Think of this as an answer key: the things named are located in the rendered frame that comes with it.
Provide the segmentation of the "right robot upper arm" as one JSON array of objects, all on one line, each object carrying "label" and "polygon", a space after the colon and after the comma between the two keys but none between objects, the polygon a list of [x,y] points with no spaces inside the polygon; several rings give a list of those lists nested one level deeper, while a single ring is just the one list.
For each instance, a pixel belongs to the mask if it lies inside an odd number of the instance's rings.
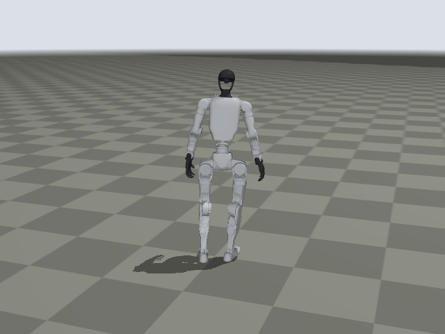
[{"label": "right robot upper arm", "polygon": [[254,129],[254,116],[252,112],[252,105],[249,102],[240,100],[241,111],[245,113],[244,120],[248,130],[245,131],[248,139],[256,138],[256,133]]}]

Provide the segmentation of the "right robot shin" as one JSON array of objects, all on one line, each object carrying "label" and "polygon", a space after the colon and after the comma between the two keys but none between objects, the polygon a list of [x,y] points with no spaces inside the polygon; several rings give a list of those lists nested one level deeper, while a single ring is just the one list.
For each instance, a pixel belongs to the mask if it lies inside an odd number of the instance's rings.
[{"label": "right robot shin", "polygon": [[228,216],[227,219],[227,234],[228,234],[228,242],[227,242],[227,252],[230,249],[230,253],[234,251],[234,244],[236,241],[236,236],[239,232],[240,224],[242,217],[242,206],[237,205],[235,216]]}]

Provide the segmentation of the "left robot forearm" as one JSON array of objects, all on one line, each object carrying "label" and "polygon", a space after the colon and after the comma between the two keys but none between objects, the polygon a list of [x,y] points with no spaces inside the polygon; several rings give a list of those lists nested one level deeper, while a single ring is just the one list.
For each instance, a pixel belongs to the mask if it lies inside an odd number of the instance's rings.
[{"label": "left robot forearm", "polygon": [[[191,130],[192,130],[192,128],[193,128],[193,126],[191,127]],[[190,131],[190,134],[189,134],[189,137],[188,137],[187,152],[186,152],[185,155],[190,153],[191,154],[191,158],[193,158],[195,156],[195,149],[196,149],[196,146],[197,146],[197,142],[198,142],[198,136],[194,135],[194,134],[191,134],[191,131]]]}]

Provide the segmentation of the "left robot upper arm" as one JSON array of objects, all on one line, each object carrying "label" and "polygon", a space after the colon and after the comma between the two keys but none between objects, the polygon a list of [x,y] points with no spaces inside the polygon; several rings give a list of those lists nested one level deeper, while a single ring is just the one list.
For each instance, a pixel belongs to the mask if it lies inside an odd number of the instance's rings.
[{"label": "left robot upper arm", "polygon": [[203,127],[201,127],[202,121],[204,120],[205,112],[204,110],[209,108],[211,98],[204,98],[201,99],[197,105],[195,116],[194,116],[194,123],[193,128],[191,130],[191,134],[200,136],[202,133]]}]

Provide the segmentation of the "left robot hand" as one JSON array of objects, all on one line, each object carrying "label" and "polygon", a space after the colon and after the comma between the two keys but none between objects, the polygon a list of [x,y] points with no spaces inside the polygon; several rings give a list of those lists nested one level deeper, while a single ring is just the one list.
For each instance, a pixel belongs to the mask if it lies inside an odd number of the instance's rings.
[{"label": "left robot hand", "polygon": [[186,176],[189,177],[189,178],[193,178],[193,177],[194,177],[193,175],[195,175],[195,174],[191,171],[191,167],[192,167],[192,168],[195,168],[195,167],[192,165],[192,160],[193,160],[193,158],[191,158],[191,154],[188,153],[188,154],[186,155]]}]

